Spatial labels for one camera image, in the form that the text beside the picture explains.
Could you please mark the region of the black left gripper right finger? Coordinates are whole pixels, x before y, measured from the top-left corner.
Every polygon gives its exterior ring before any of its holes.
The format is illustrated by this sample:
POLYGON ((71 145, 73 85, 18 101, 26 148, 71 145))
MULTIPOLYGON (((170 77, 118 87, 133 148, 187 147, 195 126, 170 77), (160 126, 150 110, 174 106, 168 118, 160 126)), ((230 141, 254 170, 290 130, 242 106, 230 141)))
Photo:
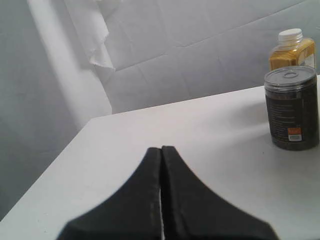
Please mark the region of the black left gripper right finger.
POLYGON ((273 228, 209 189, 173 146, 161 148, 161 207, 167 240, 277 240, 273 228))

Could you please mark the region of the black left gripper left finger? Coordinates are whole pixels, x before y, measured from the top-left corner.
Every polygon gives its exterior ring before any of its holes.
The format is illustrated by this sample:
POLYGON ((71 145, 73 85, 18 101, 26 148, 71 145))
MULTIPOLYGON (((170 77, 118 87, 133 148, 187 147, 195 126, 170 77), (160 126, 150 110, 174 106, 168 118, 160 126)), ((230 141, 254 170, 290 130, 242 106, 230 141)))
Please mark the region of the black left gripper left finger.
POLYGON ((69 221, 60 240, 160 240, 162 154, 148 148, 130 178, 107 200, 69 221))

